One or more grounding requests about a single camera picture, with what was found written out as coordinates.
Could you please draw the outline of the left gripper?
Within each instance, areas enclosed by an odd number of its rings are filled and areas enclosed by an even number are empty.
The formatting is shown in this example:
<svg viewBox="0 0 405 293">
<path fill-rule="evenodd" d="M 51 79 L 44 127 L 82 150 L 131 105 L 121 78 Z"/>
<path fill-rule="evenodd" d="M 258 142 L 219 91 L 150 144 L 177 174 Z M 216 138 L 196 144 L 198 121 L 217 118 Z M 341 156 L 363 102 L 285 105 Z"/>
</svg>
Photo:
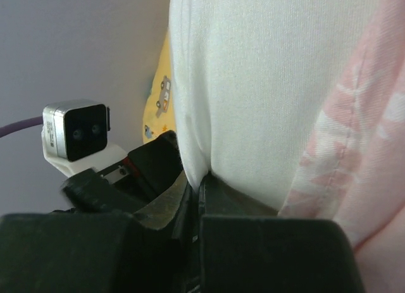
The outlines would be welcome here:
<svg viewBox="0 0 405 293">
<path fill-rule="evenodd" d="M 98 174 L 119 191 L 140 201 L 152 201 L 174 183 L 182 170 L 177 136 L 169 130 Z"/>
</svg>

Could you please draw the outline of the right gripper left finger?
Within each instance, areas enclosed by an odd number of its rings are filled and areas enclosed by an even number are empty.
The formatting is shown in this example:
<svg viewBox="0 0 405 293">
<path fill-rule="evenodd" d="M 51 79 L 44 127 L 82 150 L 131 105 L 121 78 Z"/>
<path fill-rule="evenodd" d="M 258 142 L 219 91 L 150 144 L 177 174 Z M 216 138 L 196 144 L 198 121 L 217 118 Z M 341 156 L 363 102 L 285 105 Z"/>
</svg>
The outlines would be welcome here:
<svg viewBox="0 0 405 293">
<path fill-rule="evenodd" d="M 69 179 L 76 210 L 1 218 L 2 292 L 185 292 L 190 190 L 184 174 L 155 200 L 95 174 Z"/>
</svg>

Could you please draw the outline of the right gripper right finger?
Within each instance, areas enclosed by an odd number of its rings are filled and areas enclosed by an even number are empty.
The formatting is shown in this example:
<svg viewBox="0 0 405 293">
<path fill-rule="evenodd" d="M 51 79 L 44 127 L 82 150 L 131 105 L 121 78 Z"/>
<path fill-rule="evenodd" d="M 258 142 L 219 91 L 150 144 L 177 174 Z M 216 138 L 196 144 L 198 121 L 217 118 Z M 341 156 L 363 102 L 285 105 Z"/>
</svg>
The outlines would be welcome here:
<svg viewBox="0 0 405 293">
<path fill-rule="evenodd" d="M 203 292 L 362 292 L 343 230 L 333 221 L 243 208 L 212 175 L 199 188 Z"/>
</svg>

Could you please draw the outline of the purple princess pillowcase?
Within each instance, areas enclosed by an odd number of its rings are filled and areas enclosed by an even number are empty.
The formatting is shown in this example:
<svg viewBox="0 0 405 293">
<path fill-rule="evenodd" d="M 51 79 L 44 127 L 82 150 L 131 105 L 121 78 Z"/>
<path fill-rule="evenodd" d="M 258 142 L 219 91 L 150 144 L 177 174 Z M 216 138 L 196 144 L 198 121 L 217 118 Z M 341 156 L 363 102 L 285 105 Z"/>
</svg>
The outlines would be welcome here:
<svg viewBox="0 0 405 293">
<path fill-rule="evenodd" d="M 338 223 L 366 291 L 404 291 L 404 0 L 366 27 L 279 215 Z"/>
</svg>

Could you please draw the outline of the white pillow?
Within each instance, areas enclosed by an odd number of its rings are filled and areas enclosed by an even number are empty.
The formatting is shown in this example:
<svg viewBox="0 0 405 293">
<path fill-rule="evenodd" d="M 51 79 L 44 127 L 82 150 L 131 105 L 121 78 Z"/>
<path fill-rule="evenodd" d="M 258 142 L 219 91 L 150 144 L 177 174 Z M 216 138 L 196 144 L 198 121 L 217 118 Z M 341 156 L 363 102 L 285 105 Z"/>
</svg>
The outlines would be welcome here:
<svg viewBox="0 0 405 293">
<path fill-rule="evenodd" d="M 212 173 L 274 209 L 380 0 L 170 0 L 173 109 L 193 189 Z"/>
</svg>

